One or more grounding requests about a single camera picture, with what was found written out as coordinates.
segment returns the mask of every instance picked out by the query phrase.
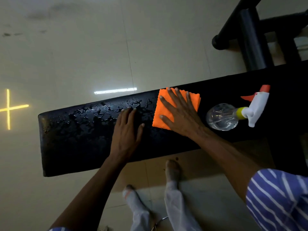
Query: right hand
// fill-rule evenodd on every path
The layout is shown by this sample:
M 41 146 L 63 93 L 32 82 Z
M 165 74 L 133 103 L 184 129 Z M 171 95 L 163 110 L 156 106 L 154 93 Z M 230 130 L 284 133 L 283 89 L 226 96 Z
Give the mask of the right hand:
M 162 96 L 160 96 L 160 100 L 163 105 L 172 113 L 174 122 L 172 122 L 168 117 L 164 115 L 161 115 L 160 118 L 171 130 L 177 132 L 180 135 L 187 136 L 190 139 L 193 139 L 194 136 L 197 135 L 200 131 L 210 131 L 205 127 L 200 117 L 198 116 L 192 104 L 189 92 L 186 93 L 186 102 L 178 88 L 175 88 L 176 95 L 170 88 L 167 90 L 176 107 L 166 101 Z

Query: tiled floor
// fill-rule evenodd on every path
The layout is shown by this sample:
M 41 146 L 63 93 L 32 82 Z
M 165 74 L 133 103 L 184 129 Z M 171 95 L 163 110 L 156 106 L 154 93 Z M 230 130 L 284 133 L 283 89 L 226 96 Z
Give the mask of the tiled floor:
M 0 224 L 3 230 L 46 230 L 96 170 L 44 178 L 37 115 L 132 92 L 142 92 L 245 72 L 236 41 L 229 50 L 211 45 L 239 0 L 0 0 L 0 109 L 10 89 L 11 130 L 0 113 Z M 260 18 L 307 9 L 307 0 L 262 0 Z M 308 59 L 308 31 L 296 38 Z M 275 37 L 269 47 L 283 64 Z M 239 143 L 270 162 L 266 144 Z M 202 151 L 128 164 L 101 220 L 129 230 L 132 214 L 122 189 L 133 184 L 156 213 L 164 207 L 164 163 L 178 157 L 181 189 L 205 230 L 257 230 L 226 177 Z M 170 230 L 169 223 L 163 223 Z

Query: leg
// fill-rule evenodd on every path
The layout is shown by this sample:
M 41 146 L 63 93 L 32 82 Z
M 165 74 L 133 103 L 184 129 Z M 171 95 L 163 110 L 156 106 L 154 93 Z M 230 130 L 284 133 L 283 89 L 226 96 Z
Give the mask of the leg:
M 173 160 L 166 162 L 166 179 L 165 204 L 172 228 L 175 231 L 201 231 L 201 227 L 185 205 L 183 195 L 178 189 L 180 168 Z
M 131 185 L 123 190 L 123 197 L 133 212 L 133 224 L 131 231 L 149 231 L 150 228 L 150 212 L 142 204 L 137 192 Z

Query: orange cloth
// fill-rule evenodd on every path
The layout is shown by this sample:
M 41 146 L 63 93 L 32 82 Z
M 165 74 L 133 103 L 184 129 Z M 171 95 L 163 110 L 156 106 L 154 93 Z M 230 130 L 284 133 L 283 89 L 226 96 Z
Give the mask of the orange cloth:
M 180 92 L 181 92 L 182 96 L 184 97 L 184 99 L 186 100 L 186 91 L 180 90 Z M 156 110 L 155 110 L 155 113 L 154 113 L 154 119 L 153 119 L 152 126 L 170 130 L 170 128 L 163 122 L 163 120 L 160 119 L 160 115 L 165 115 L 171 121 L 174 121 L 174 117 L 173 117 L 172 113 L 160 101 L 160 98 L 159 98 L 160 96 L 163 96 L 166 101 L 168 101 L 170 104 L 172 104 L 174 107 L 176 107 L 175 103 L 173 102 L 173 100 L 169 96 L 167 89 L 160 89 L 159 94 L 158 94 L 158 100 L 157 100 L 157 104 L 156 104 Z M 192 104 L 193 104 L 195 110 L 198 111 L 200 101 L 201 101 L 200 94 L 194 94 L 194 93 L 190 92 L 190 98 L 191 98 L 191 101 L 192 101 Z

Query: metal frame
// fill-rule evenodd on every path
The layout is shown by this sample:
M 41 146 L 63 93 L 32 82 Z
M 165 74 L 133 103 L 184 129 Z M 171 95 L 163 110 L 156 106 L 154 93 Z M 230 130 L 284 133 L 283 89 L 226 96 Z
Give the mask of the metal frame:
M 224 50 L 229 47 L 229 40 L 238 39 L 247 71 L 273 67 L 264 34 L 275 32 L 286 63 L 300 62 L 294 38 L 308 25 L 308 10 L 260 20 L 256 10 L 260 1 L 240 0 L 219 34 L 214 36 L 213 47 Z M 308 176 L 308 167 L 295 127 L 286 130 L 281 125 L 273 124 L 269 130 L 268 143 L 276 168 Z

